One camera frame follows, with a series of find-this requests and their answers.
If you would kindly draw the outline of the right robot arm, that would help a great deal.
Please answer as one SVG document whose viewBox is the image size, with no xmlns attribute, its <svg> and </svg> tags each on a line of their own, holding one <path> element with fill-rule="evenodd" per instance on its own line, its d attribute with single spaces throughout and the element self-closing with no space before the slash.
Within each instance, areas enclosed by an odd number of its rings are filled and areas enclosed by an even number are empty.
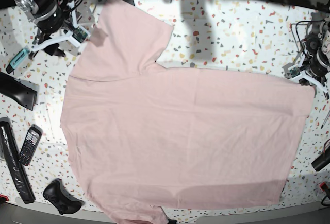
<svg viewBox="0 0 330 224">
<path fill-rule="evenodd" d="M 33 58 L 39 51 L 49 55 L 64 57 L 59 49 L 61 42 L 67 41 L 79 48 L 90 33 L 79 24 L 77 11 L 83 0 L 14 0 L 28 20 L 37 27 L 37 34 L 30 47 L 24 47 L 17 58 Z"/>
</svg>

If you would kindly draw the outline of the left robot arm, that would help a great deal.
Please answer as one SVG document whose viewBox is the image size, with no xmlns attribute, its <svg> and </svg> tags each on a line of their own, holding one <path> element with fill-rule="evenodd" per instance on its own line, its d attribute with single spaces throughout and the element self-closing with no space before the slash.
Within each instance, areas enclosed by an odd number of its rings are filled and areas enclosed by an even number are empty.
<svg viewBox="0 0 330 224">
<path fill-rule="evenodd" d="M 299 21 L 295 24 L 295 29 L 305 23 L 318 23 L 318 32 L 309 33 L 302 40 L 298 31 L 292 32 L 298 51 L 295 59 L 283 66 L 284 77 L 300 85 L 314 87 L 329 100 L 329 89 L 326 85 L 326 75 L 329 73 L 329 17 Z"/>
</svg>

